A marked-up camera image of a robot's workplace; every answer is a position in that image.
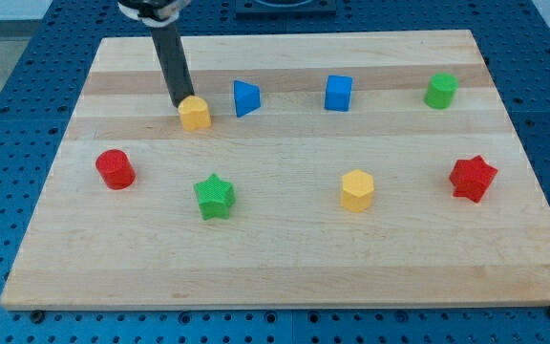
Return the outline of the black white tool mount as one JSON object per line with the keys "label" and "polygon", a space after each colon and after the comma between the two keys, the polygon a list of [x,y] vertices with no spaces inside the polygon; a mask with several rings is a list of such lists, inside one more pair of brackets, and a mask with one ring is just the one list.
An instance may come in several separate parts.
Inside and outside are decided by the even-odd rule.
{"label": "black white tool mount", "polygon": [[176,22],[191,0],[118,0],[120,11],[147,27],[166,27]]}

